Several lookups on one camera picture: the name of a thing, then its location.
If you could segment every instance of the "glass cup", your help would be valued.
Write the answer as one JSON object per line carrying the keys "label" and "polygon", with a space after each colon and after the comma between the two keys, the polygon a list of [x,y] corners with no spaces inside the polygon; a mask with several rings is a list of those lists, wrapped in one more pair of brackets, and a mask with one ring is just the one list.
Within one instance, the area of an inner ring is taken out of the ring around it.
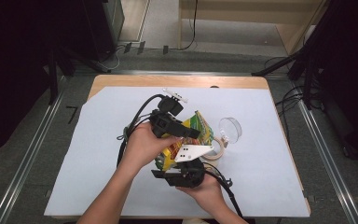
{"label": "glass cup", "polygon": [[223,141],[230,144],[236,143],[242,135],[242,127],[234,118],[220,119],[219,131]]}

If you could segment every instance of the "hand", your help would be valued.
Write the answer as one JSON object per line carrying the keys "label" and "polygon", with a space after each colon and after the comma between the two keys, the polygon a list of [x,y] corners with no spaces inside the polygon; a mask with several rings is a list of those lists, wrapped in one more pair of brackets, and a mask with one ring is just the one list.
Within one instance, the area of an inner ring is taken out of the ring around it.
{"label": "hand", "polygon": [[197,204],[213,217],[219,210],[227,209],[220,184],[210,175],[206,174],[202,183],[193,189],[176,188],[193,197]]}
{"label": "hand", "polygon": [[129,164],[139,171],[155,159],[162,149],[179,140],[180,138],[174,136],[157,138],[150,122],[142,123],[131,134],[121,163]]}

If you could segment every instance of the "wrist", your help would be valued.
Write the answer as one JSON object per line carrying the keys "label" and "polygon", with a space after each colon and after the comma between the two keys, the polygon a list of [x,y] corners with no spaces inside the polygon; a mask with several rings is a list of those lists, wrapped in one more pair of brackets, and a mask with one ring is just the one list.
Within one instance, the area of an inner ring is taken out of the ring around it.
{"label": "wrist", "polygon": [[141,168],[132,165],[130,162],[122,161],[118,165],[115,173],[117,173],[118,175],[123,174],[125,176],[135,178],[138,175]]}

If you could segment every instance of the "snack bag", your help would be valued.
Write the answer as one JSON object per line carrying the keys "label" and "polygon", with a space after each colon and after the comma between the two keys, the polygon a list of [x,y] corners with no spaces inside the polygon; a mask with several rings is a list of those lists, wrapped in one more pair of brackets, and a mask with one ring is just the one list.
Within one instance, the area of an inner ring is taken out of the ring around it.
{"label": "snack bag", "polygon": [[170,145],[169,147],[164,148],[155,159],[156,166],[161,171],[167,171],[176,165],[175,157],[182,144],[202,146],[212,145],[213,130],[199,111],[196,111],[196,114],[193,117],[185,120],[182,122],[182,124],[187,128],[193,128],[200,131],[200,135],[197,139],[187,137],[184,138],[181,142],[177,142]]}

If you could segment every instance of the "white paper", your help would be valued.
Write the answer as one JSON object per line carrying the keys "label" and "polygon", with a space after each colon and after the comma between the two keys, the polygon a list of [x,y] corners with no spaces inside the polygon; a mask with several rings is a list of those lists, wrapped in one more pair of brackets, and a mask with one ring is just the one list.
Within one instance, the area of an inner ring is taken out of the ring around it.
{"label": "white paper", "polygon": [[[308,217],[308,205],[286,144],[269,90],[174,88],[188,98],[177,116],[185,120],[199,110],[219,135],[222,118],[235,118],[242,136],[229,144],[218,169],[231,178],[231,190],[246,217]],[[162,88],[106,87],[84,104],[71,146],[58,174],[46,216],[81,216],[116,169],[123,128],[141,105]],[[143,114],[157,108],[152,101]],[[153,177],[148,164],[134,179],[122,216],[208,217],[195,201]],[[224,192],[227,204],[233,208]]]}

